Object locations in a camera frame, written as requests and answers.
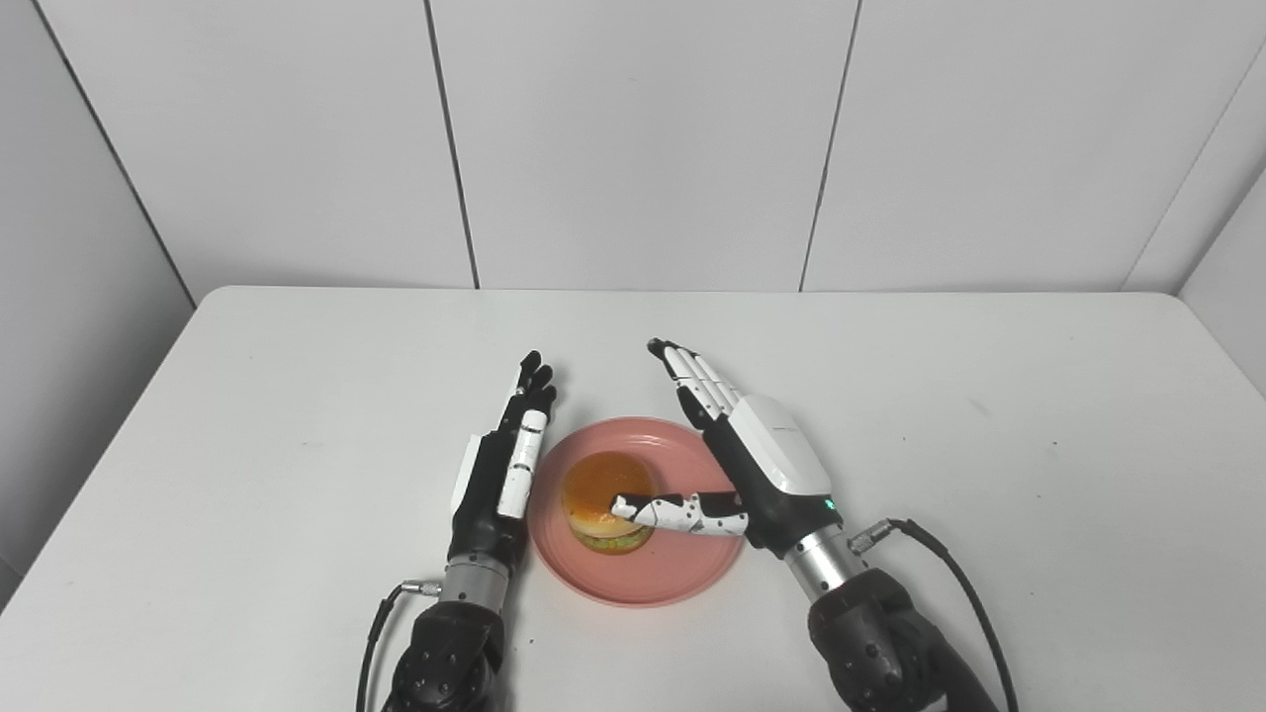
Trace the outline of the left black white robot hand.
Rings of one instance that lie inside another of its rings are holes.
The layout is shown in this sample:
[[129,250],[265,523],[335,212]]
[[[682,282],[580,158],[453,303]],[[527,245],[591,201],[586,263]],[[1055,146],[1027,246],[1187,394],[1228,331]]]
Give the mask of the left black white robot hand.
[[510,573],[520,568],[529,542],[525,504],[558,395],[552,380],[541,352],[528,352],[498,428],[468,445],[454,490],[449,563],[485,557]]

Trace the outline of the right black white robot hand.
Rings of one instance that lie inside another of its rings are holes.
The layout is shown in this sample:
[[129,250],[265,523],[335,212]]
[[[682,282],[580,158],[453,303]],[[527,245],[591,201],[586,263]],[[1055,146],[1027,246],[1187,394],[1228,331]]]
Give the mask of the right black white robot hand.
[[741,394],[699,352],[653,338],[679,404],[730,483],[725,492],[660,495],[617,492],[606,509],[656,530],[744,537],[779,559],[843,530],[825,466],[785,405]]

